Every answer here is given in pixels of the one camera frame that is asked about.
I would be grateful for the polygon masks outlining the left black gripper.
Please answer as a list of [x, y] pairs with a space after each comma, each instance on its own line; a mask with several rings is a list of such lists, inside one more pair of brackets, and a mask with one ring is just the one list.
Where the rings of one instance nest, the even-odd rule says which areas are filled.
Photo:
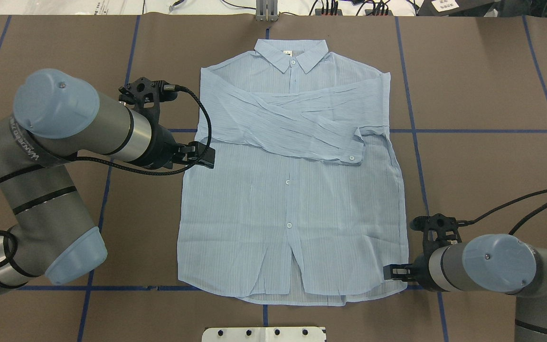
[[211, 151], [208, 145], [197, 141], [187, 145], [179, 143], [169, 130], [158, 125], [155, 129], [152, 147], [146, 156], [146, 169], [166, 168], [171, 170], [174, 164], [189, 165], [190, 162], [214, 169], [215, 159], [216, 152]]

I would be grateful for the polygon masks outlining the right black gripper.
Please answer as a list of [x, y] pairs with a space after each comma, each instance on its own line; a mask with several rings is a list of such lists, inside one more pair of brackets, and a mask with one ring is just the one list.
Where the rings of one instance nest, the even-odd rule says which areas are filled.
[[417, 256], [412, 263], [389, 264], [383, 270], [386, 281], [416, 282], [426, 290], [434, 289], [434, 282], [428, 270], [428, 259]]

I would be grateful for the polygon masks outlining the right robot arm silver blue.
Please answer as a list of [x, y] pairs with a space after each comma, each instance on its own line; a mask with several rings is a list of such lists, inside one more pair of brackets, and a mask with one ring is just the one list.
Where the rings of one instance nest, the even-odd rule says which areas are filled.
[[417, 282], [432, 292], [489, 291], [515, 297], [514, 340], [547, 342], [547, 248], [488, 234], [435, 246], [409, 264], [383, 268], [387, 281]]

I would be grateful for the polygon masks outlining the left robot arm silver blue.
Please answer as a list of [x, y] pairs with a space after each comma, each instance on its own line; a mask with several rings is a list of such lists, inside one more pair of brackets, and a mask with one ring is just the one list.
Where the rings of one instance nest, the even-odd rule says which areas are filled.
[[[179, 143], [159, 123], [160, 105], [190, 95], [207, 122], [205, 142]], [[66, 166], [95, 162], [167, 177], [195, 165], [212, 169], [211, 120], [187, 87], [141, 77], [119, 98], [56, 69], [26, 78], [11, 115], [0, 120], [0, 190], [17, 223], [0, 229], [0, 295], [45, 277], [65, 285], [108, 256], [100, 228]]]

